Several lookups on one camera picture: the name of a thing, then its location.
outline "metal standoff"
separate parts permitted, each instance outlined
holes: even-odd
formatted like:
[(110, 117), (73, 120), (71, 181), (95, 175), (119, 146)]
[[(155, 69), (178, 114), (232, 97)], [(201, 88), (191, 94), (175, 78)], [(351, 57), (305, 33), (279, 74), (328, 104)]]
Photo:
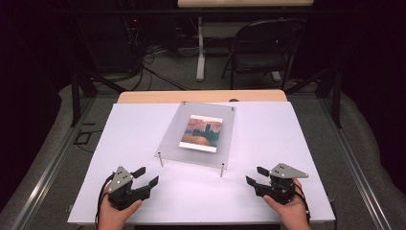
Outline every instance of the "metal standoff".
[(223, 177), (223, 171), (224, 171), (224, 163), (221, 164), (221, 174), (220, 174), (220, 177)]
[(158, 152), (159, 161), (161, 161), (161, 166), (164, 167), (164, 162), (162, 162), (161, 152)]

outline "postcard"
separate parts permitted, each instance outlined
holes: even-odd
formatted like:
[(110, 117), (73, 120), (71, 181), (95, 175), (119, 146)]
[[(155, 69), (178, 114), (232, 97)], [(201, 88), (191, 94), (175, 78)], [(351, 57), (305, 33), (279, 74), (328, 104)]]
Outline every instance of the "postcard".
[(179, 147), (216, 152), (223, 119), (191, 115)]

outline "metal bracket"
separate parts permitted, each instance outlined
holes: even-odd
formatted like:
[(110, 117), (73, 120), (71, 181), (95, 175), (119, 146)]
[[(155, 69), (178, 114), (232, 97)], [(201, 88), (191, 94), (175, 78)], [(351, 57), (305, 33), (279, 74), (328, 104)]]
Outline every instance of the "metal bracket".
[(284, 163), (278, 164), (274, 169), (269, 171), (269, 175), (276, 176), (277, 178), (308, 178), (308, 174), (296, 170)]
[(108, 192), (110, 194), (114, 193), (118, 189), (122, 188), (122, 186), (130, 182), (132, 179), (132, 174), (129, 173), (122, 166), (119, 166), (119, 168), (116, 170), (116, 173), (114, 174), (113, 180), (111, 181), (110, 189), (108, 190)]

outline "black curtain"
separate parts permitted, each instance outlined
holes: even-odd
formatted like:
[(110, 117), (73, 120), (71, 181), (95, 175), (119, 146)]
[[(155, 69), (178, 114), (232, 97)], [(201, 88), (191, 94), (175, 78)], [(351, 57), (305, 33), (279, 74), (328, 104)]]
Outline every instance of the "black curtain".
[[(358, 8), (367, 0), (314, 0), (312, 9), (345, 11)], [(331, 66), (337, 58), (353, 18), (344, 15), (308, 17), (290, 72), (290, 79), (308, 79)]]
[(0, 2), (0, 209), (33, 163), (70, 83), (60, 41), (36, 1)]
[(401, 1), (374, 2), (370, 9), (343, 73), (343, 92), (365, 116), (382, 166), (406, 194), (406, 11)]

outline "table leg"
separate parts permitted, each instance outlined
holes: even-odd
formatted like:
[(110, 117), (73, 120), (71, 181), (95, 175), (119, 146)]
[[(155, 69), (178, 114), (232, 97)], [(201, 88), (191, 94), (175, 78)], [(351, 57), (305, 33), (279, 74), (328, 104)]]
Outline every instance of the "table leg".
[(204, 80), (204, 64), (205, 64), (205, 57), (204, 57), (204, 47), (203, 47), (203, 22), (202, 18), (199, 17), (198, 23), (198, 31), (199, 31), (199, 60), (197, 62), (197, 81)]

